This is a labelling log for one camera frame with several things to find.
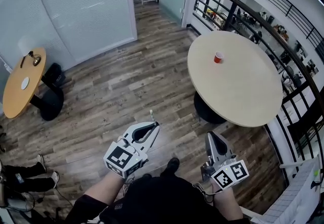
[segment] beige round table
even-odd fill
[[[224,54],[221,63],[214,62],[217,51]],[[265,125],[279,112],[280,76],[265,52],[243,36],[227,31],[199,36],[189,49],[188,70],[196,109],[206,103],[216,116],[244,127]]]

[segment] wooden floor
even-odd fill
[[[178,175],[201,181],[207,160],[205,133],[222,133],[244,159],[250,177],[235,187],[241,206],[263,213],[284,190],[284,177],[263,127],[219,126],[201,120],[193,106],[195,89],[187,70],[187,52],[196,37],[166,17],[157,4],[136,5],[138,41],[90,59],[66,72],[65,102],[58,118],[41,119],[33,106],[20,117],[0,118],[7,132],[4,164],[31,166],[42,153],[49,171],[60,173],[59,191],[72,203],[107,173],[102,157],[129,125],[150,121],[154,111],[160,134],[137,171],[158,175],[171,157],[181,161]],[[70,206],[49,191],[36,210]]]

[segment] cable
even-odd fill
[[[67,199],[67,198],[65,198],[61,193],[60,193],[60,191],[57,189],[57,188],[55,188],[55,190],[57,190],[57,192],[59,193],[59,195],[61,195],[70,205],[71,205],[71,207],[73,208],[73,204]]]
[[[206,193],[206,192],[205,192],[203,186],[202,186],[199,182],[193,183],[192,186],[193,186],[194,188],[197,188],[197,189],[198,189],[198,190],[203,194],[203,196],[204,196],[204,198],[205,198],[205,201],[206,201],[208,204],[210,204],[210,203],[212,203],[212,202],[214,201],[214,195],[215,195],[215,194],[220,193],[221,191],[223,191],[222,189],[219,189],[219,190],[216,191],[215,193],[209,194],[209,193]],[[207,200],[207,196],[212,196],[212,200],[211,200],[210,202]]]
[[[10,189],[10,190],[12,190],[12,191],[18,193],[18,194],[21,195],[22,197],[24,197],[24,199],[25,199],[25,203],[26,203],[26,204],[25,204],[25,209],[26,209],[26,210],[23,211],[23,210],[20,210],[20,209],[18,209],[18,208],[14,208],[14,207],[11,207],[11,206],[7,206],[7,207],[5,207],[5,208],[10,208],[10,209],[16,210],[16,211],[18,211],[18,212],[30,212],[31,210],[34,209],[34,207],[35,207],[35,199],[34,199],[33,195],[31,195],[29,192],[27,192],[27,193],[28,193],[29,195],[31,195],[31,197],[33,198],[33,200],[30,201],[30,200],[27,200],[27,198],[26,198],[22,193],[20,193],[20,192],[14,190],[14,189],[12,189],[12,188],[10,188],[10,187],[8,187],[8,186],[6,186],[6,188],[8,188],[8,189]],[[33,203],[31,209],[27,209],[28,201]]]
[[[124,197],[128,191],[129,186],[134,182],[134,179],[135,179],[135,177],[131,177],[125,181],[124,186],[123,186],[123,196]]]

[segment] table base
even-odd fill
[[[198,115],[205,121],[213,124],[222,124],[226,122],[226,119],[222,118],[209,108],[197,92],[194,94],[193,103]]]
[[[44,76],[42,77],[42,81],[50,90],[48,90],[42,98],[34,95],[30,103],[40,109],[40,115],[45,121],[51,121],[61,112],[64,94],[60,88],[50,83]]]

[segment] red cup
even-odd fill
[[[222,61],[223,58],[224,58],[224,55],[222,52],[216,52],[215,57],[214,57],[214,62],[220,63],[220,61]]]

